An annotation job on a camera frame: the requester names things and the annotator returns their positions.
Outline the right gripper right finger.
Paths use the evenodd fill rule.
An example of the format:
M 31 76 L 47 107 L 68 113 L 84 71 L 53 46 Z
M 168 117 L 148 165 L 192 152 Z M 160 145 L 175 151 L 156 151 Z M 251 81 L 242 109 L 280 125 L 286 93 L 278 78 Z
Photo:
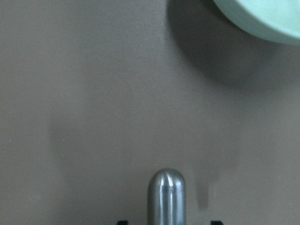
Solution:
M 212 220 L 211 222 L 210 222 L 210 225 L 223 225 L 223 222 L 222 221 L 219 221 L 219 220 Z

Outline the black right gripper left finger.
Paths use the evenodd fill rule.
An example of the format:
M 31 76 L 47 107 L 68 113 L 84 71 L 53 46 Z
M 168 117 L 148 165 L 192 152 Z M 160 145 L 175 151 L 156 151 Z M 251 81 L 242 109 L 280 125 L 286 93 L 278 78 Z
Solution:
M 127 220 L 119 220 L 116 225 L 128 225 Z

